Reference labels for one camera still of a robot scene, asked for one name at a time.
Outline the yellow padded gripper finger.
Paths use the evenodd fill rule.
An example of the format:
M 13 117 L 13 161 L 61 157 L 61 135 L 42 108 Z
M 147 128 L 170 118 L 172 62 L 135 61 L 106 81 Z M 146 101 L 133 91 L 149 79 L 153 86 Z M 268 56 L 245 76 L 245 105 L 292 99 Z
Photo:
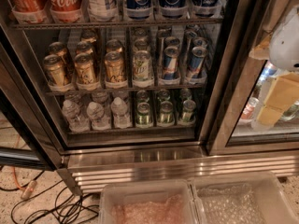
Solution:
M 299 100 L 299 74 L 287 72 L 268 78 L 262 85 L 259 103 L 253 111 L 251 128 L 268 131 L 282 114 Z

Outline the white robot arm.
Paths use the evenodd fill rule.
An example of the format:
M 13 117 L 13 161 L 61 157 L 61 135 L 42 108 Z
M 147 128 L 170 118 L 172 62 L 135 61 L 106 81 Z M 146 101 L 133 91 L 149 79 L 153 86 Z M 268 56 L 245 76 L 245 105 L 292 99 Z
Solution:
M 268 39 L 249 53 L 255 60 L 268 60 L 281 70 L 262 83 L 259 103 L 253 111 L 251 128 L 268 131 L 282 114 L 299 100 L 299 6 L 295 5 Z

